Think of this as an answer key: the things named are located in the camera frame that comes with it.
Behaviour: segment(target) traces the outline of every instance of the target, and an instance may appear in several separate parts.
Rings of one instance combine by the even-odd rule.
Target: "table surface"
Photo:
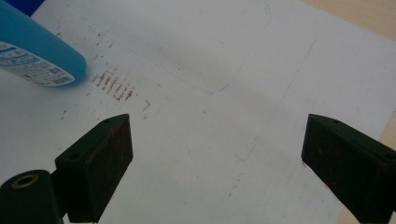
[[[134,161],[101,224],[336,223],[301,162],[307,115],[378,139],[395,108],[396,42],[300,1],[46,0],[33,19],[87,75],[49,89],[0,71],[0,182],[54,171],[129,113]]]

